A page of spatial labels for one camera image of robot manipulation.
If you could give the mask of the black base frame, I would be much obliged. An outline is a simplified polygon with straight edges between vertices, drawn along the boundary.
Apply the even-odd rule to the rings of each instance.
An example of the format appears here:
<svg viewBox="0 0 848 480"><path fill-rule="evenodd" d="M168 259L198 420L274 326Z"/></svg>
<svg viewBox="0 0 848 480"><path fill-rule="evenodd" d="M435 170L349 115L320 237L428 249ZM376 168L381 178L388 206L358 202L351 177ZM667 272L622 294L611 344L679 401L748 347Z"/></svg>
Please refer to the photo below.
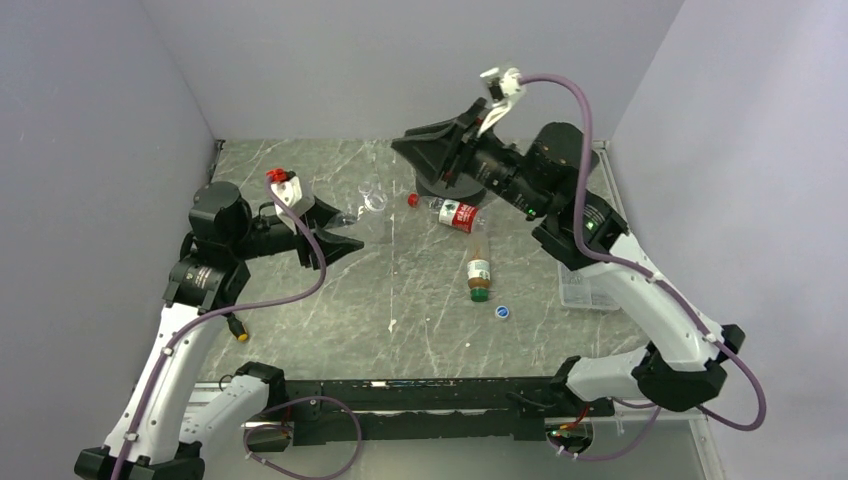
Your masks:
<svg viewBox="0 0 848 480"><path fill-rule="evenodd" d="M609 400L586 402L545 376L388 380L288 380L284 373L248 362L219 380L220 387L252 375L269 386L267 409L251 445L276 451L268 428L281 427L293 446L330 442L509 437L543 441L564 421L586 428L610 417Z"/></svg>

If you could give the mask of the clear bottle white cap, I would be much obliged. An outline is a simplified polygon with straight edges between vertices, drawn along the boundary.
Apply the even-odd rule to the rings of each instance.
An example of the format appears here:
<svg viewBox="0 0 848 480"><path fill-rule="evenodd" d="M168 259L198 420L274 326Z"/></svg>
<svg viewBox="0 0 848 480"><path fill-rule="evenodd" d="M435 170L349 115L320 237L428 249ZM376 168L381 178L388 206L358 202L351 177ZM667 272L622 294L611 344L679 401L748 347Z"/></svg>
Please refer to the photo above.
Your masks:
<svg viewBox="0 0 848 480"><path fill-rule="evenodd" d="M385 219L388 197L379 184L363 182L358 186L357 203L348 211L340 211L334 216L332 227L361 227L375 230L382 227Z"/></svg>

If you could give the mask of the black round disc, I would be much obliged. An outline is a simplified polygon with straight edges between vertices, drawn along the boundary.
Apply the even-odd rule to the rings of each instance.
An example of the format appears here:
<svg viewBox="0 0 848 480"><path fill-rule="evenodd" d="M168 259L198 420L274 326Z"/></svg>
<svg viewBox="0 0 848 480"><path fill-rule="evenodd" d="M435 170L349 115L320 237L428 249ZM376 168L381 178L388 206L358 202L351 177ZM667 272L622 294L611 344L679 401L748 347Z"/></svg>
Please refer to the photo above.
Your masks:
<svg viewBox="0 0 848 480"><path fill-rule="evenodd" d="M439 197L457 200L470 205L479 205L487 195L487 190L466 175L461 175L450 186L447 180L433 180L422 171L414 169L415 191L421 196Z"/></svg>

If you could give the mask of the brown bottle green cap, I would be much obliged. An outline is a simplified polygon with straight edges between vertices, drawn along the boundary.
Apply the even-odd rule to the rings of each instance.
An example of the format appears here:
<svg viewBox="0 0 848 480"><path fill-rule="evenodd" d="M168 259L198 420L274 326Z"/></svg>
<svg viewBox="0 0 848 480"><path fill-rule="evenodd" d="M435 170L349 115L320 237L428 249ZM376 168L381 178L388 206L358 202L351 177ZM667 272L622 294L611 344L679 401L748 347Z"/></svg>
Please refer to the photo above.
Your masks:
<svg viewBox="0 0 848 480"><path fill-rule="evenodd" d="M491 288L491 264L488 234L485 229L472 231L468 236L467 286L472 302L486 302Z"/></svg>

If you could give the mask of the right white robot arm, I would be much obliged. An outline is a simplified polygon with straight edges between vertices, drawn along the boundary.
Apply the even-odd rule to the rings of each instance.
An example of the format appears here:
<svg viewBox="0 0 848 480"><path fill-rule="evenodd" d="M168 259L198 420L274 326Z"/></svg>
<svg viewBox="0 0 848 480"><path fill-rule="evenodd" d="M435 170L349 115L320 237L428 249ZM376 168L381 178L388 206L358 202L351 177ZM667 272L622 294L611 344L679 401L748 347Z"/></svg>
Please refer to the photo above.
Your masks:
<svg viewBox="0 0 848 480"><path fill-rule="evenodd" d="M723 364L739 351L744 331L694 322L602 197L587 193L583 213L575 214L583 145L576 126L548 123L520 152L484 128L487 111L477 100L455 118L407 130L391 146L430 181L469 178L520 210L544 251L609 294L648 337L623 354L565 360L551 381L555 409L574 415L588 402L617 397L682 412L716 398L727 378Z"/></svg>

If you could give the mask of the aluminium rail right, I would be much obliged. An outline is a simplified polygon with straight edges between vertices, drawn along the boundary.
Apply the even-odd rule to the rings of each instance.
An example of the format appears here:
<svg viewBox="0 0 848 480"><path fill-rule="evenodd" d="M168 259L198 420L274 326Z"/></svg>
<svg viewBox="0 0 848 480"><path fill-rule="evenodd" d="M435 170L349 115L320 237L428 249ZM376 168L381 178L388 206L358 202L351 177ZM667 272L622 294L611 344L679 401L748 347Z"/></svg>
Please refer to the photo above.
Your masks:
<svg viewBox="0 0 848 480"><path fill-rule="evenodd" d="M593 276L649 338L625 359L624 379L637 394L671 411L694 408L716 392L718 364L712 330L696 308L664 280L630 232L609 248L618 258L600 264Z"/></svg>

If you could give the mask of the clear bottle red label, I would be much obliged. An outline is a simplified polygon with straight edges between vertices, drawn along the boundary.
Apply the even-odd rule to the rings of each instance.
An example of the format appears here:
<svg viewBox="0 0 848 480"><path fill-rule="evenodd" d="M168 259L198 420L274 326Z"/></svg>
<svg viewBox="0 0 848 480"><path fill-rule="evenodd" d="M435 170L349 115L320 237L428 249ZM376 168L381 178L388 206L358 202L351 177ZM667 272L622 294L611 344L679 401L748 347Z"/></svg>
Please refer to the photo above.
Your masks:
<svg viewBox="0 0 848 480"><path fill-rule="evenodd" d="M468 234L485 232L487 220L482 210L474 205L453 199L434 196L421 196L410 193L407 204L411 208L426 210L429 216L439 224Z"/></svg>

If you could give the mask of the black yellow screwdriver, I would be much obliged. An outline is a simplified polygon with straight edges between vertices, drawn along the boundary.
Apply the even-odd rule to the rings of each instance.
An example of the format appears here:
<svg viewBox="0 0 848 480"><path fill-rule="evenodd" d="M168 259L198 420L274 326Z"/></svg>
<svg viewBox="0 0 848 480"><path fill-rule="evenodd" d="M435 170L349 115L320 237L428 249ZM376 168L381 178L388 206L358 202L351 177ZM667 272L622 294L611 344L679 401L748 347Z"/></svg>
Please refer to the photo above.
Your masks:
<svg viewBox="0 0 848 480"><path fill-rule="evenodd" d="M228 314L226 316L226 322L230 333L238 342L243 343L249 339L249 333L245 324L236 315Z"/></svg>

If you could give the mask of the clear plastic tray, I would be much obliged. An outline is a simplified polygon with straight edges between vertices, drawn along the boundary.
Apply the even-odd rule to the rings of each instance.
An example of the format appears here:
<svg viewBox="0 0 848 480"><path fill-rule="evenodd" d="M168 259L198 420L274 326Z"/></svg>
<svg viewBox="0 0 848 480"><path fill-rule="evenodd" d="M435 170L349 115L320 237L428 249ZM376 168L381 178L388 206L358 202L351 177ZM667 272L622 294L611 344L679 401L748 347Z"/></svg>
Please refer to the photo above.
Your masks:
<svg viewBox="0 0 848 480"><path fill-rule="evenodd" d="M599 286L584 278L578 272L558 265L559 295L561 304L566 308L600 311L616 311L620 306Z"/></svg>

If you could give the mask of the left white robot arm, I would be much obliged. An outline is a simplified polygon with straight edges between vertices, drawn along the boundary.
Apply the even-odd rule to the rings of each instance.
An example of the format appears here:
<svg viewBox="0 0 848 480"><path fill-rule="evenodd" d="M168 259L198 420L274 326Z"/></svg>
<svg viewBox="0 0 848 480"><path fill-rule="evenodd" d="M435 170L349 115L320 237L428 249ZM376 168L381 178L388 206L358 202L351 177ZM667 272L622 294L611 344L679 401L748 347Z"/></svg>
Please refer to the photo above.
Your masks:
<svg viewBox="0 0 848 480"><path fill-rule="evenodd" d="M190 231L165 289L155 342L127 406L99 447L79 454L83 479L200 479L220 441L254 416L311 419L318 391L286 384L283 370L251 361L195 413L188 412L200 369L218 333L242 334L238 298L252 259L294 251L302 266L325 271L362 248L337 235L342 213L314 198L291 172L267 183L272 215L251 210L239 188L213 182L200 188L189 212Z"/></svg>

